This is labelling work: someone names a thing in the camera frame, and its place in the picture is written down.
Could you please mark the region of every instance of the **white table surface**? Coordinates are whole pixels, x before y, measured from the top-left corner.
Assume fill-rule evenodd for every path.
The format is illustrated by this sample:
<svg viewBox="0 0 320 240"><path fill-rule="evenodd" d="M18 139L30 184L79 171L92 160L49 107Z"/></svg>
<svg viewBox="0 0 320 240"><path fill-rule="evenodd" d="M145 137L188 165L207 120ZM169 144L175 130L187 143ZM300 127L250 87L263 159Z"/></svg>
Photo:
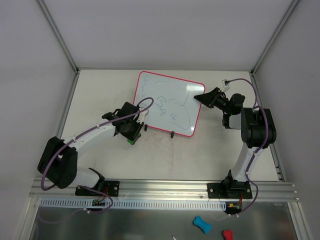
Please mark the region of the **white table surface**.
<svg viewBox="0 0 320 240"><path fill-rule="evenodd" d="M141 70L81 70L62 137L73 136L102 123L101 116L133 102ZM245 78L245 71L153 70L177 78L204 83L206 93L222 89L222 80ZM254 92L244 81L231 83L226 92L245 95L244 107L252 107ZM106 178L158 180L222 180L236 163L242 148L240 130L222 126L222 111L201 107L195 134L175 135L148 128L131 145L122 135L101 142L78 159L78 165L94 168ZM271 151L258 159L251 173L255 181L278 181Z"/></svg>

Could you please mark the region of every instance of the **white wall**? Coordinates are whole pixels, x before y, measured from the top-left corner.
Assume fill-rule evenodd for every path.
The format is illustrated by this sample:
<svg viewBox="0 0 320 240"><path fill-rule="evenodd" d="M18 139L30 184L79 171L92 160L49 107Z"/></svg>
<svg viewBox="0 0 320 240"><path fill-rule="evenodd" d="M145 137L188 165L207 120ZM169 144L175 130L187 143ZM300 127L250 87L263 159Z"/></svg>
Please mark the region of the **white wall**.
<svg viewBox="0 0 320 240"><path fill-rule="evenodd" d="M45 0L79 67L251 70L291 0Z"/></svg>
<svg viewBox="0 0 320 240"><path fill-rule="evenodd" d="M276 147L295 182L314 239L320 239L320 1L300 1L257 73L271 108Z"/></svg>
<svg viewBox="0 0 320 240"><path fill-rule="evenodd" d="M0 2L0 239L14 238L73 78L36 1Z"/></svg>

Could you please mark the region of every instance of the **blue dog bone toy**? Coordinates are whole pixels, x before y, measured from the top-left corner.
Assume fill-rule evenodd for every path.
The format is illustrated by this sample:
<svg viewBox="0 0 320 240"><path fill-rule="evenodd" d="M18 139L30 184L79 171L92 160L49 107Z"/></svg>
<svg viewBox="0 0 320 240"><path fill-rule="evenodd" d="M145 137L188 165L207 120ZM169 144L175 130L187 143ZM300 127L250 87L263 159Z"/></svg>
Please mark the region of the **blue dog bone toy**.
<svg viewBox="0 0 320 240"><path fill-rule="evenodd" d="M200 216L195 217L193 224L201 228L205 234L208 234L212 228L211 224L203 221Z"/></svg>

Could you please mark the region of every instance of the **red object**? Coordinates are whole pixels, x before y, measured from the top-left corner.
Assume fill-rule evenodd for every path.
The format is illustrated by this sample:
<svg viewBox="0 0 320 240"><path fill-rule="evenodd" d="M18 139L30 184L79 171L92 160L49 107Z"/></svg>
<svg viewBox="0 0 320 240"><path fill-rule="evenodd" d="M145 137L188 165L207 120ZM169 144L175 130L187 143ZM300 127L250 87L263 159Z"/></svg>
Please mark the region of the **red object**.
<svg viewBox="0 0 320 240"><path fill-rule="evenodd" d="M234 240L234 234L231 230L225 230L222 232L225 240Z"/></svg>
<svg viewBox="0 0 320 240"><path fill-rule="evenodd" d="M134 98L133 98L133 104L135 104L135 101L136 101L136 95L137 95L137 91L138 91L138 86L139 86L139 81L140 81L140 75L141 75L142 73L155 74L155 75L159 75L159 76L163 76L163 77L168 77L168 78L172 78L172 79L177 79L177 80L182 80L182 81L186 81L186 82L190 82L190 83L194 83L194 84L201 84L201 85L203 85L203 87L204 87L203 93L205 93L205 91L206 91L206 86L205 86L203 83L201 83L201 82L190 81L190 80L186 80L186 79L183 79L183 78L178 78L178 77L174 77L174 76L168 76L168 75L164 75L164 74L160 74L160 73L155 73L155 72L151 72L151 71L142 71L142 72L139 73L138 82L136 83L135 93L134 93ZM188 137L188 138L192 137L192 136L195 134L201 106L202 106L202 104L200 104L200 107L199 107L198 116L196 117L193 134L192 134L192 135L185 135L185 134L181 134L181 133L178 133L178 132L175 132L175 134L182 135L182 136L185 136L185 137ZM172 131L169 131L169 130L166 130L166 129L162 129L162 128L158 128L158 127L155 127L155 126L150 126L150 125L148 125L148 127L154 128L154 129L159 129L159 130L166 131L166 132L169 132L169 133L172 132Z"/></svg>

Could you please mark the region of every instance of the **red whiteboard frame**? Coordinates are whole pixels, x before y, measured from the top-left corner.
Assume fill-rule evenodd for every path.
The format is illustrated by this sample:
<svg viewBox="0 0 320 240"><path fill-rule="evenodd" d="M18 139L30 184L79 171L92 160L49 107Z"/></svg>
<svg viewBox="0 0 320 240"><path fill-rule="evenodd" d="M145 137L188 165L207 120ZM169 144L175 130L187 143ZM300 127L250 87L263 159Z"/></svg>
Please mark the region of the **red whiteboard frame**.
<svg viewBox="0 0 320 240"><path fill-rule="evenodd" d="M135 101L136 101L136 95L137 95L138 86L139 86L139 82L140 82L140 76L141 76L142 73L154 74L154 75L159 75L159 76L163 76L163 77L167 77L167 78L186 81L186 82L190 82L190 83L194 83L194 84L200 84L200 85L202 85L204 87L203 93L206 92L206 86L201 82L191 81L191 80L187 80L187 79L183 79L183 78L179 78L179 77L174 77L174 76L169 76L169 75L164 75L164 74L160 74L160 73L156 73L156 72L152 72L152 71L142 71L142 72L139 73L138 81L136 83L135 93L134 93L134 98L133 98L133 104L135 104ZM196 121L195 121L193 133L191 135L185 135L185 134L182 134L182 133L175 132L175 134L178 134L178 135L181 135L181 136L185 136L185 137L188 137L188 138L191 138L195 134L196 128L197 128L198 119L199 119L199 114L200 114L200 110L201 110L201 106L202 106L202 103L200 103L198 115L196 116ZM168 132L168 133L172 132L172 131L169 131L169 130L166 130L166 129L162 129L162 128L159 128L159 127L155 127L155 126L149 126L148 125L148 127L153 128L153 129L159 129L159 130L162 130L162 131L165 131L165 132Z"/></svg>

